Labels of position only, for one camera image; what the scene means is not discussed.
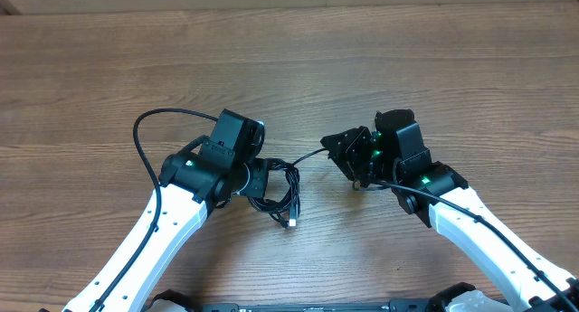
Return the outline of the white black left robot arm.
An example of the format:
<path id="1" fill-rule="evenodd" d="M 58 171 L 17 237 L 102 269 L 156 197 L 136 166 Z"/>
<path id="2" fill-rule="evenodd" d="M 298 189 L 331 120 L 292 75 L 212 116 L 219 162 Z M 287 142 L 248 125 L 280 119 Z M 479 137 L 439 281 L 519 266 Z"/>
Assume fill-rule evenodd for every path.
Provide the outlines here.
<path id="1" fill-rule="evenodd" d="M 168 265 L 211 212 L 234 194 L 265 195 L 268 161 L 178 152 L 164 162 L 146 210 L 112 257 L 63 308 L 140 311 Z"/>

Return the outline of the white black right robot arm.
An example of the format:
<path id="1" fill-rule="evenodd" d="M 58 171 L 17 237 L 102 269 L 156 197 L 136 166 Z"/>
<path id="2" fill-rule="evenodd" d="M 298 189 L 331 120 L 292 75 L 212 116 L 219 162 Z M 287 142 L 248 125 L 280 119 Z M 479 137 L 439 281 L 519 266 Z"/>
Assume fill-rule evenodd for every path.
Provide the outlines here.
<path id="1" fill-rule="evenodd" d="M 460 248 L 513 310 L 578 309 L 577 277 L 518 238 L 460 174 L 432 161 L 419 127 L 352 128 L 320 143 L 354 189 L 392 190 L 406 213 Z"/>

